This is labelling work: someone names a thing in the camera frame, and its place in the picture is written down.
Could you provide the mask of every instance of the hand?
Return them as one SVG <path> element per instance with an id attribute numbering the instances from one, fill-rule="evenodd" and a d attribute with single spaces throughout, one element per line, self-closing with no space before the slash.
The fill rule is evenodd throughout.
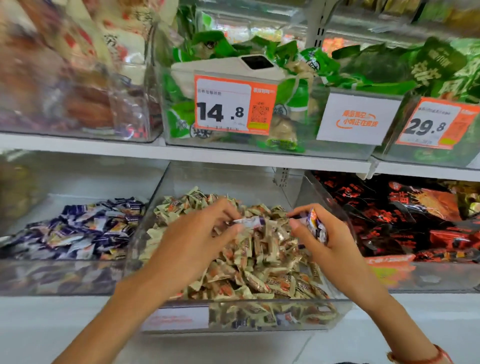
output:
<path id="1" fill-rule="evenodd" d="M 388 298 L 388 290 L 374 275 L 360 254 L 348 226 L 320 204 L 301 206 L 288 213 L 310 212 L 314 208 L 328 234 L 327 246 L 318 242 L 309 230 L 295 219 L 290 219 L 293 236 L 312 253 L 323 274 L 338 290 L 364 311 L 375 310 Z"/>
<path id="2" fill-rule="evenodd" d="M 173 296 L 198 280 L 243 226 L 230 226 L 214 238 L 212 229 L 238 218 L 240 213 L 226 198 L 179 217 L 168 226 L 158 248 L 138 273 L 162 287 L 164 299 Z"/>

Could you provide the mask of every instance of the left hand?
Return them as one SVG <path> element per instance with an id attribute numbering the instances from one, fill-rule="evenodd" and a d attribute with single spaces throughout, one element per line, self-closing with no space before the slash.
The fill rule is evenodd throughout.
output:
<path id="1" fill-rule="evenodd" d="M 238 218 L 240 213 L 226 198 L 218 199 L 203 210 L 182 215 L 168 226 L 158 248 L 138 275 L 161 287 L 162 299 L 168 299 L 198 280 L 243 226 L 230 226 L 214 238 L 213 228 Z"/>

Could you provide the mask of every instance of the right hand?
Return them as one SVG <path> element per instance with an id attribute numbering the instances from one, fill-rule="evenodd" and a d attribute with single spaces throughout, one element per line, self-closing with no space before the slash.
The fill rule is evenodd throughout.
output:
<path id="1" fill-rule="evenodd" d="M 326 278 L 339 291 L 362 310 L 371 312 L 389 297 L 388 290 L 378 280 L 360 254 L 346 223 L 342 222 L 320 204 L 297 207 L 288 216 L 310 212 L 314 208 L 318 219 L 325 225 L 327 246 L 317 241 L 302 223 L 290 219 L 292 234 L 311 252 Z"/>

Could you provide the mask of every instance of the finger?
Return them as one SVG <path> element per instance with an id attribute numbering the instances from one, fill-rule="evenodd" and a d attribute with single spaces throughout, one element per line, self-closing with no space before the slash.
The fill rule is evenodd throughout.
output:
<path id="1" fill-rule="evenodd" d="M 235 206 L 233 206 L 226 198 L 218 199 L 213 205 L 210 205 L 205 210 L 210 210 L 215 216 L 215 220 L 219 216 L 222 216 L 222 214 L 229 216 L 230 220 L 241 218 L 240 212 L 238 212 Z"/>
<path id="2" fill-rule="evenodd" d="M 288 217 L 298 215 L 301 212 L 310 212 L 311 209 L 315 210 L 318 219 L 325 225 L 327 232 L 330 236 L 336 235 L 336 231 L 339 230 L 340 224 L 343 225 L 342 220 L 338 219 L 335 215 L 332 215 L 321 204 L 310 204 L 306 206 L 300 206 L 287 214 Z"/>
<path id="3" fill-rule="evenodd" d="M 218 250 L 221 250 L 225 245 L 231 242 L 244 229 L 242 224 L 235 224 L 230 226 L 221 235 L 213 239 L 214 245 Z"/>
<path id="4" fill-rule="evenodd" d="M 290 226 L 292 227 L 292 235 L 298 238 L 299 242 L 303 244 L 313 255 L 318 264 L 328 261 L 331 251 L 321 242 L 316 240 L 308 228 L 298 220 L 291 218 Z"/>

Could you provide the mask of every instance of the orange price tag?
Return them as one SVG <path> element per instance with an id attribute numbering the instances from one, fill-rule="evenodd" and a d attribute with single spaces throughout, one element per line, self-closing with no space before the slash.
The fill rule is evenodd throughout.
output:
<path id="1" fill-rule="evenodd" d="M 414 254 L 365 258 L 377 278 L 388 288 L 396 288 L 401 281 L 410 279 L 411 272 L 415 270 L 411 264 L 414 259 Z"/>
<path id="2" fill-rule="evenodd" d="M 195 75 L 195 128 L 268 135 L 275 84 Z"/>
<path id="3" fill-rule="evenodd" d="M 422 97 L 396 144 L 453 149 L 480 113 L 480 106 Z"/>

